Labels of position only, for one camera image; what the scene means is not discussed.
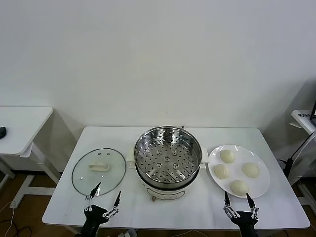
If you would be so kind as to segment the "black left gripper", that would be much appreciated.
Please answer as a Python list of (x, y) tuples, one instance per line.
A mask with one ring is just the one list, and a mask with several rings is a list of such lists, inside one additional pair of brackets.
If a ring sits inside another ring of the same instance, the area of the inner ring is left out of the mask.
[(92, 189), (89, 195), (85, 196), (85, 199), (88, 201), (88, 207), (84, 209), (86, 220), (80, 231), (81, 237), (95, 237), (100, 225), (107, 223), (107, 219), (111, 219), (119, 212), (121, 191), (119, 191), (113, 207), (109, 211), (102, 207), (92, 205), (92, 199), (98, 192), (100, 185), (101, 182), (99, 182), (97, 186)]

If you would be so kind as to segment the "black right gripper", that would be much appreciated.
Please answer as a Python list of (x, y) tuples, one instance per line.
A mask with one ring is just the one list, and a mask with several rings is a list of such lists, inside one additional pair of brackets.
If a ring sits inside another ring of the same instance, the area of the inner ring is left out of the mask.
[(255, 231), (254, 226), (257, 223), (257, 214), (259, 208), (256, 207), (255, 202), (250, 197), (249, 193), (246, 193), (246, 197), (251, 212), (236, 212), (231, 206), (231, 202), (227, 192), (225, 192), (223, 210), (230, 219), (233, 219), (233, 223), (239, 227), (240, 234), (242, 237), (257, 237), (257, 233)]

